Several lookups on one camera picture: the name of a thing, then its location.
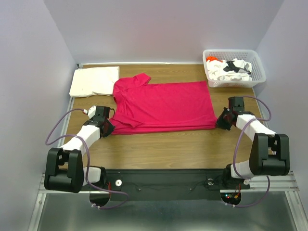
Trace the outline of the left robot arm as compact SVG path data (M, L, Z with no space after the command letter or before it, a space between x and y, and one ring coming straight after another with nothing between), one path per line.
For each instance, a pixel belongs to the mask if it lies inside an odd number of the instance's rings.
M89 148L100 138L105 138L115 127L109 121L112 108L92 106L90 109L76 109L88 116L80 131L63 135L71 140L59 148L51 148L47 154L44 187L47 190L78 193L82 187L91 185L101 190L107 185L103 167L83 167L83 155L89 156Z

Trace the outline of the pink t-shirt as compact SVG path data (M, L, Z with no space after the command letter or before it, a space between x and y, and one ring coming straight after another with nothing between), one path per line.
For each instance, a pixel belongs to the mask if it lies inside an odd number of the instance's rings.
M216 116L206 81L150 83L142 73L114 84L113 134L213 129Z

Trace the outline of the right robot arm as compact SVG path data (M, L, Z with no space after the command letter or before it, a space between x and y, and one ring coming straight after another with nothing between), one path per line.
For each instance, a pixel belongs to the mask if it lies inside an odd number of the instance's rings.
M286 176L290 171L289 137L267 128L263 122L271 119L257 118L245 110L244 97L228 98L228 107L223 109L216 127L230 130L232 126L241 133L233 153L232 163L228 164L221 176L222 184L232 188L255 176ZM249 159L237 163L236 156L243 135L252 141Z

